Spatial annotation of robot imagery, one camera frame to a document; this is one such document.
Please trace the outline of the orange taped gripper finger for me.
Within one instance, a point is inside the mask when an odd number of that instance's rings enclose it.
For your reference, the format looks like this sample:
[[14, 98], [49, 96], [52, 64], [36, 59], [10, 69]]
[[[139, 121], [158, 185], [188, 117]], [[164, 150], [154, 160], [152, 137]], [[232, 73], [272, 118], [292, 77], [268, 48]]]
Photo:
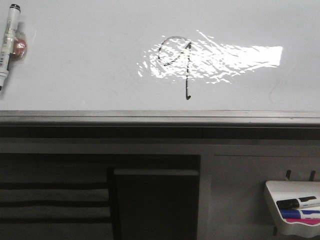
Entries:
[[12, 57], [14, 60], [21, 60], [27, 53], [27, 37], [24, 32], [17, 31], [14, 38]]

